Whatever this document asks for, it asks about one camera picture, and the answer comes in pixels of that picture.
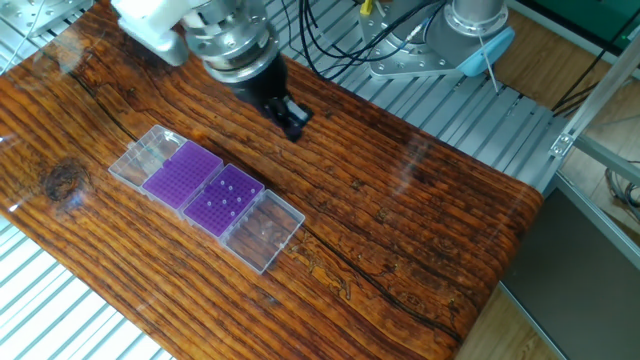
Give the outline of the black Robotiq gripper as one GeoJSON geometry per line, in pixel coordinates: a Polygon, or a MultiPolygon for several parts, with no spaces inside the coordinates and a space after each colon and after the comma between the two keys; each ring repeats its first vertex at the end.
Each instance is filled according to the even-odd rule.
{"type": "Polygon", "coordinates": [[[287,66],[280,53],[259,74],[245,81],[227,83],[227,86],[239,100],[271,119],[291,142],[301,138],[303,128],[313,117],[310,108],[289,96],[287,66]]]}

